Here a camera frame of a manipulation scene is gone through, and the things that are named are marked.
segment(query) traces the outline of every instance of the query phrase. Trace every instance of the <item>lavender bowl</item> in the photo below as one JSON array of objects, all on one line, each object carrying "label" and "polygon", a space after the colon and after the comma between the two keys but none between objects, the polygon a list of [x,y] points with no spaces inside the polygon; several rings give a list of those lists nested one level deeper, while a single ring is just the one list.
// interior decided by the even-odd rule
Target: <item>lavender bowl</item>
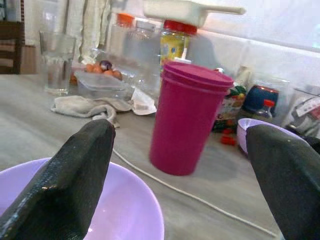
[{"label": "lavender bowl", "polygon": [[[0,216],[50,158],[0,172]],[[152,190],[137,175],[110,162],[84,240],[164,240],[164,219]]]},{"label": "lavender bowl", "polygon": [[298,135],[282,128],[282,127],[279,127],[277,125],[273,125],[271,123],[268,123],[268,122],[265,122],[265,121],[260,121],[260,120],[257,120],[257,119],[251,119],[251,118],[242,118],[238,121],[238,127],[236,129],[236,138],[237,138],[237,142],[238,144],[240,145],[240,147],[242,148],[242,150],[248,154],[248,151],[247,151],[247,140],[246,140],[246,135],[247,135],[247,128],[249,127],[253,127],[253,126],[256,126],[256,125],[261,125],[261,124],[264,124],[264,125],[268,125],[268,126],[271,126],[271,127],[274,127],[276,129],[279,129],[281,130],[282,132],[288,134],[289,136],[292,136],[292,137],[295,137],[297,139],[300,139],[300,140],[303,140],[301,137],[299,137]]}]

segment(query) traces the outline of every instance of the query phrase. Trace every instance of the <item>wooden chair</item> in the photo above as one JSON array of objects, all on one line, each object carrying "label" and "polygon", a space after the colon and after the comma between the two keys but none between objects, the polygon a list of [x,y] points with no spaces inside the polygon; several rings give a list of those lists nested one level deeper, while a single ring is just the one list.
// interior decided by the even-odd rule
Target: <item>wooden chair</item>
[{"label": "wooden chair", "polygon": [[22,22],[0,21],[0,74],[20,74],[22,38]]}]

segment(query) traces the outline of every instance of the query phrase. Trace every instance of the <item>dish towel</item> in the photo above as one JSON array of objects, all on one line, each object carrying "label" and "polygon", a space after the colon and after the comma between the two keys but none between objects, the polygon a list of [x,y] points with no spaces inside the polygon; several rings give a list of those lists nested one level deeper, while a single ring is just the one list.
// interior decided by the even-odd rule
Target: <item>dish towel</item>
[{"label": "dish towel", "polygon": [[124,100],[115,98],[89,99],[82,96],[63,96],[54,99],[51,111],[57,114],[93,120],[107,119],[115,128],[120,125],[116,119],[117,112],[127,112],[132,106]]}]

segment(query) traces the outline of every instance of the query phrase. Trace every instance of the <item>cup lid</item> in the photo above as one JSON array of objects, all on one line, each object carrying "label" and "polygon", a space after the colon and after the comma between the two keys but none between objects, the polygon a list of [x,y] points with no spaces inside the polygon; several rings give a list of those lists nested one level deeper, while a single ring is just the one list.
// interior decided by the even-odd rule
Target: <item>cup lid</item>
[{"label": "cup lid", "polygon": [[171,73],[179,74],[183,77],[193,80],[196,83],[232,87],[234,81],[231,77],[220,72],[213,71],[209,68],[197,66],[194,64],[186,64],[182,62],[170,61],[167,62],[163,69]]}]

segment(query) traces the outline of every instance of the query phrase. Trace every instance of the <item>kitchen counter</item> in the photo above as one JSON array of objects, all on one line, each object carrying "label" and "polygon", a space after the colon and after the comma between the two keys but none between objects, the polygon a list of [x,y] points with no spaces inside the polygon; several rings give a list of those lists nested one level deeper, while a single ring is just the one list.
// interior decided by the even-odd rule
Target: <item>kitchen counter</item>
[{"label": "kitchen counter", "polygon": [[[0,75],[0,171],[53,156],[90,121],[51,112],[53,99],[43,91],[39,75]],[[155,116],[127,112],[117,118],[120,128],[116,130],[114,149],[128,161],[175,188],[279,232],[251,164],[237,147],[220,144],[219,134],[210,135],[192,175],[172,176],[153,167],[148,159]],[[141,174],[114,153],[111,161],[137,174],[153,190],[164,215],[166,240],[273,239]]]}]

